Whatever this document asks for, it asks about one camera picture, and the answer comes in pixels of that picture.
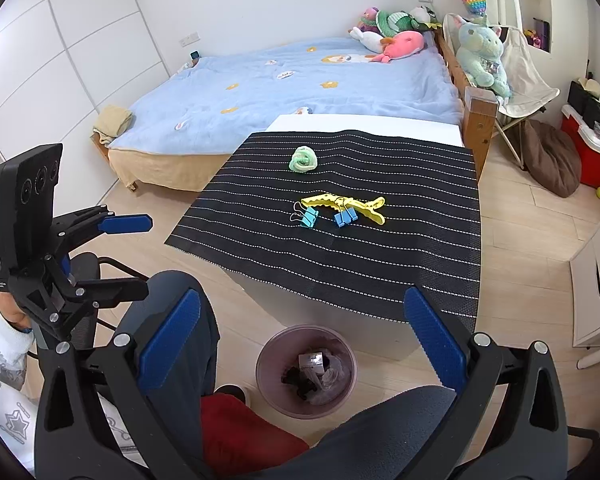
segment light switch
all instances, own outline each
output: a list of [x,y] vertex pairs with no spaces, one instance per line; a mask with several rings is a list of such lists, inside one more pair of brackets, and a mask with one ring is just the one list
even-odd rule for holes
[[192,32],[188,36],[185,36],[184,38],[182,38],[179,41],[179,43],[180,43],[180,46],[187,46],[187,45],[190,45],[191,43],[195,43],[196,41],[199,41],[199,40],[200,40],[200,35],[197,32]]

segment bed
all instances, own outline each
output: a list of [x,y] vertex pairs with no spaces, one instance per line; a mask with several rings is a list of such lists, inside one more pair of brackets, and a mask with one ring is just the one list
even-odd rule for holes
[[351,38],[202,58],[132,105],[134,122],[111,143],[109,162],[131,189],[142,181],[200,191],[281,114],[364,114],[460,126],[479,176],[497,104],[468,85],[440,36],[426,42],[389,65],[370,63]]

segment red cushion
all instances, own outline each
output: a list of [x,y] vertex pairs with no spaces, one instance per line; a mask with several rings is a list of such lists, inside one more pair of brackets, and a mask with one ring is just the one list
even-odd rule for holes
[[201,412],[205,462],[219,478],[281,465],[309,449],[231,395],[202,397]]

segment blue comforter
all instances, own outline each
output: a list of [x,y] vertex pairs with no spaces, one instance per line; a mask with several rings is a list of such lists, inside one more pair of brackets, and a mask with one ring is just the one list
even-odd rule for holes
[[392,116],[461,122],[458,92],[427,33],[427,48],[389,64],[351,38],[203,57],[132,105],[132,127],[112,149],[162,155],[233,153],[281,114]]

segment folded towel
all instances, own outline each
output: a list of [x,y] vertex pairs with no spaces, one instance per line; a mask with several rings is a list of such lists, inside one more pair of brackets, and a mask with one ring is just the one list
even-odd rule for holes
[[126,131],[132,118],[131,111],[119,106],[107,105],[96,119],[93,131],[100,134],[100,142],[107,146]]

